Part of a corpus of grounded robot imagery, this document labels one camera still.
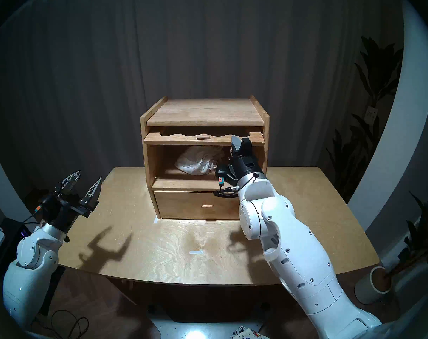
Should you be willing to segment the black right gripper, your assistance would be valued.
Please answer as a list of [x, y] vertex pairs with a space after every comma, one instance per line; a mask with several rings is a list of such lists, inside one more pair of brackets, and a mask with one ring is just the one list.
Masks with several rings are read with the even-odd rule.
[[264, 179], [264, 173], [252, 154], [252, 143], [248, 137], [231, 137], [231, 157], [228, 159], [228, 184], [246, 184], [250, 179]]

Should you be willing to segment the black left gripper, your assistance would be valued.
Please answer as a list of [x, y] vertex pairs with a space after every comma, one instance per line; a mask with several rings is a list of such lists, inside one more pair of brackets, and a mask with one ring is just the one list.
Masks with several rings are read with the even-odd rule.
[[102, 177], [98, 178], [83, 198], [78, 194], [70, 193], [80, 175], [79, 170], [61, 181], [60, 196], [49, 193], [39, 200], [39, 211], [42, 213], [44, 223], [50, 224], [63, 233], [68, 233], [77, 217], [89, 217], [99, 203], [93, 196]]

